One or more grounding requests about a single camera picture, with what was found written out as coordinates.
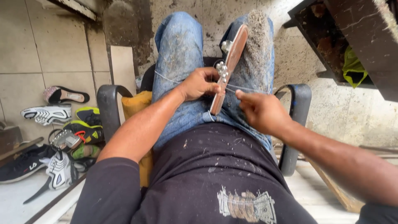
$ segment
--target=blue jeans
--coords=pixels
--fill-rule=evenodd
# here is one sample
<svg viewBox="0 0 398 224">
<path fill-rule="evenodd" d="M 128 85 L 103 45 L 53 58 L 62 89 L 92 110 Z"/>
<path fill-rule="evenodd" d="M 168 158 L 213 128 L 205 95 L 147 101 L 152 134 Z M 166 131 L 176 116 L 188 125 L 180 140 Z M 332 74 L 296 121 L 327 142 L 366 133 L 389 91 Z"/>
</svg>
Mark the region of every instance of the blue jeans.
<svg viewBox="0 0 398 224">
<path fill-rule="evenodd" d="M 242 24 L 248 25 L 249 39 L 228 83 L 272 93 L 274 74 L 273 24 L 268 17 L 263 17 L 265 22 L 258 26 L 256 19 L 251 18 L 248 14 L 236 19 L 229 26 L 220 42 L 221 46 L 221 43 L 226 39 L 232 41 L 239 27 Z M 155 68 L 152 102 L 156 102 L 176 87 L 195 68 L 203 67 L 202 26 L 189 14 L 175 12 L 163 20 L 155 35 L 155 42 L 159 57 Z M 237 127 L 256 138 L 266 150 L 271 149 L 270 136 L 259 133 L 246 123 L 245 115 L 239 108 L 240 101 L 233 92 L 226 92 L 222 110 L 217 116 L 213 116 L 209 112 L 212 100 L 213 97 L 203 96 L 198 100 L 181 104 L 155 143 L 154 150 L 162 147 L 174 136 L 192 127 L 209 122 L 221 122 Z"/>
</svg>

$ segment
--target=black chair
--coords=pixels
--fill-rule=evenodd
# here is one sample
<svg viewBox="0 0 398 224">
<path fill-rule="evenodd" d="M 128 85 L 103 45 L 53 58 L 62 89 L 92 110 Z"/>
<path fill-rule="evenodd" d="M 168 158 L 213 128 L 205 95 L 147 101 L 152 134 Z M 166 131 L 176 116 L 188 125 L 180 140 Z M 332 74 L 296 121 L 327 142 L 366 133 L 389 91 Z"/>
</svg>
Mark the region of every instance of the black chair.
<svg viewBox="0 0 398 224">
<path fill-rule="evenodd" d="M 213 66 L 220 58 L 204 57 L 205 67 Z M 141 83 L 141 91 L 152 91 L 155 74 L 155 65 L 152 65 L 144 74 Z M 289 84 L 280 88 L 276 93 L 276 97 L 281 97 L 286 93 L 285 89 L 291 91 L 292 99 L 290 104 L 290 116 L 301 125 L 305 126 L 308 116 L 308 110 L 311 103 L 311 89 L 306 84 Z M 103 85 L 97 93 L 98 108 L 103 126 L 105 141 L 108 142 L 116 130 L 120 127 L 119 109 L 117 106 L 117 94 L 125 97 L 132 97 L 131 93 L 123 86 L 119 85 Z M 275 162 L 278 164 L 275 152 L 270 151 Z M 286 177 L 293 175 L 297 157 L 299 152 L 292 147 L 284 144 L 281 157 L 279 159 L 279 169 Z"/>
</svg>

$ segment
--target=black t-shirt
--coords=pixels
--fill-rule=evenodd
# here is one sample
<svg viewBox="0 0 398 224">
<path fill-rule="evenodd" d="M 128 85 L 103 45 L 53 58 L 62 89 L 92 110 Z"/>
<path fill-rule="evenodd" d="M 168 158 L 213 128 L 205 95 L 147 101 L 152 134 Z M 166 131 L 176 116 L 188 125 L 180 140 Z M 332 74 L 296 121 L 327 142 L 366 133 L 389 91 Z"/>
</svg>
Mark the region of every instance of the black t-shirt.
<svg viewBox="0 0 398 224">
<path fill-rule="evenodd" d="M 194 127 L 167 142 L 154 161 L 142 195 L 137 163 L 109 158 L 95 164 L 71 224 L 316 223 L 293 198 L 268 151 L 234 127 Z M 376 218 L 361 214 L 359 223 L 375 224 L 378 214 L 397 222 L 397 208 L 379 210 Z"/>
</svg>

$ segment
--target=person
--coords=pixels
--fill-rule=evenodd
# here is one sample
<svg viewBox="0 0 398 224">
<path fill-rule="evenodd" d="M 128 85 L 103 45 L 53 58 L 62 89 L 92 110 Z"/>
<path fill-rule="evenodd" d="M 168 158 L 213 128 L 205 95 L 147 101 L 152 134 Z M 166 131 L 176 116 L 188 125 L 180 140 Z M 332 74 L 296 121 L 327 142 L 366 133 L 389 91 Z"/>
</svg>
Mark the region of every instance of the person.
<svg viewBox="0 0 398 224">
<path fill-rule="evenodd" d="M 230 84 L 272 91 L 271 20 L 252 11 L 235 20 L 249 38 Z M 201 25 L 185 12 L 159 26 L 152 104 L 128 119 L 89 170 L 71 224 L 311 224 L 271 154 L 270 135 L 302 152 L 366 202 L 358 223 L 398 222 L 398 170 L 375 155 L 316 134 L 292 121 L 272 94 L 228 91 L 209 113 L 220 86 L 203 68 Z M 140 159 L 153 147 L 154 167 L 140 192 Z"/>
</svg>

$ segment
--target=yellow cushion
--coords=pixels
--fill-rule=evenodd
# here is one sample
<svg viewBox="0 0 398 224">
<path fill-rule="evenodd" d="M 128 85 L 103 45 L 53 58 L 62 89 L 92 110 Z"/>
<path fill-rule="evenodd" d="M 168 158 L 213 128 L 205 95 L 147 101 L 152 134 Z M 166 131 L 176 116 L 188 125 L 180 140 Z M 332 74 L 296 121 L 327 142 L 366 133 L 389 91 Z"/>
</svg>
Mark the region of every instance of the yellow cushion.
<svg viewBox="0 0 398 224">
<path fill-rule="evenodd" d="M 143 91 L 134 97 L 122 97 L 122 106 L 125 119 L 128 120 L 134 114 L 140 112 L 151 104 L 152 92 Z M 138 163 L 140 167 L 140 186 L 148 187 L 149 175 L 152 171 L 153 160 L 152 160 L 153 149 L 140 160 Z"/>
</svg>

